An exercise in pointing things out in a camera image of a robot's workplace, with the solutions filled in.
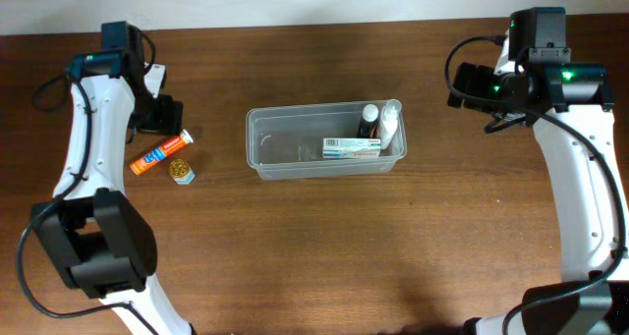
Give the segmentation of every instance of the orange tube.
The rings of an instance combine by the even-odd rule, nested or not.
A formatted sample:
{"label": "orange tube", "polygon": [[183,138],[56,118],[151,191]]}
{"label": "orange tube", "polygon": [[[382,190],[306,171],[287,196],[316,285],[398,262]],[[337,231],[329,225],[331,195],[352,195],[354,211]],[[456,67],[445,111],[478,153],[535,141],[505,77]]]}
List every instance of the orange tube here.
{"label": "orange tube", "polygon": [[172,155],[192,142],[194,142],[193,138],[184,130],[180,135],[168,140],[160,147],[147,153],[144,157],[131,163],[131,170],[134,171],[136,175],[140,175],[157,164],[160,160]]}

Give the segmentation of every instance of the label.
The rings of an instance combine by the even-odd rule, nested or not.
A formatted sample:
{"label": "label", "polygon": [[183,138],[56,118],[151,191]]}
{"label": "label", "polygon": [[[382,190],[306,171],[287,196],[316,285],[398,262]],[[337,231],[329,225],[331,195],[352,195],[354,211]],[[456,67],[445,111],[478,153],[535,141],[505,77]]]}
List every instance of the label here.
{"label": "label", "polygon": [[376,158],[380,139],[323,139],[323,158]]}
{"label": "label", "polygon": [[154,151],[157,151],[159,150],[159,148],[161,148],[161,150],[159,150],[159,153],[163,154],[163,158],[161,159],[164,159],[168,157],[169,155],[171,155],[172,153],[175,153],[176,151],[180,150],[185,145],[186,145],[186,142],[181,137],[174,137],[171,140],[168,140],[167,142],[165,142],[160,147],[156,148]]}

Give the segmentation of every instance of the plastic bin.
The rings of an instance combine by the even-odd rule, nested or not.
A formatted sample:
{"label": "plastic bin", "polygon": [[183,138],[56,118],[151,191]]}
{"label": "plastic bin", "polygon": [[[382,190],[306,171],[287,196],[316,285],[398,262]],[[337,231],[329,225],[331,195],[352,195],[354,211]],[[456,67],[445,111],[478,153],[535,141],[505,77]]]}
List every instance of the plastic bin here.
{"label": "plastic bin", "polygon": [[406,155],[401,113],[391,145],[378,158],[322,156],[324,138],[356,137],[367,104],[382,108],[386,100],[253,109],[247,114],[247,162],[267,180],[388,172]]}

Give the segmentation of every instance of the green led light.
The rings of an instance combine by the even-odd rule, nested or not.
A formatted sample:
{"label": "green led light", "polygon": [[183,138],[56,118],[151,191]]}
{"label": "green led light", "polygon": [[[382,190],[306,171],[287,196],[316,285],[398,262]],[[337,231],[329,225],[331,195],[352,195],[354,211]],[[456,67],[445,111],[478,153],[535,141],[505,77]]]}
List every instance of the green led light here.
{"label": "green led light", "polygon": [[564,71],[561,73],[561,77],[563,77],[563,79],[566,81],[570,81],[574,77],[574,73],[569,72],[569,71]]}

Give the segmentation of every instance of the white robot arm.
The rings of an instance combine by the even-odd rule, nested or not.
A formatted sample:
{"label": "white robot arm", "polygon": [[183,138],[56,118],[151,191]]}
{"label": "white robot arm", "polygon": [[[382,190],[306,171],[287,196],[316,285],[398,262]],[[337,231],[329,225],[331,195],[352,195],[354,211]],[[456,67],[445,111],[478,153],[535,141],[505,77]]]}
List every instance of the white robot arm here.
{"label": "white robot arm", "polygon": [[[503,44],[496,67],[464,63],[451,84],[452,55],[476,40]],[[561,284],[527,291],[523,303],[503,315],[468,320],[464,333],[627,334],[627,203],[613,149],[613,98],[603,66],[570,63],[565,10],[516,12],[506,37],[459,44],[448,58],[446,82],[450,106],[496,118],[487,133],[513,124],[533,127],[561,237]],[[496,127],[501,120],[507,124]]]}
{"label": "white robot arm", "polygon": [[[157,280],[152,231],[124,195],[127,127],[166,135],[181,131],[183,106],[159,94],[166,69],[154,59],[143,61],[143,37],[124,22],[105,24],[102,51],[75,57],[68,70],[74,116],[66,164],[53,201],[33,207],[32,220],[40,223],[29,226],[66,286],[81,288],[104,304],[93,309],[113,309],[135,335],[192,335],[194,328],[175,311]],[[77,233],[86,223],[98,224],[100,231]],[[93,312],[46,309],[26,284],[21,248],[18,264],[25,294],[44,314]]]}

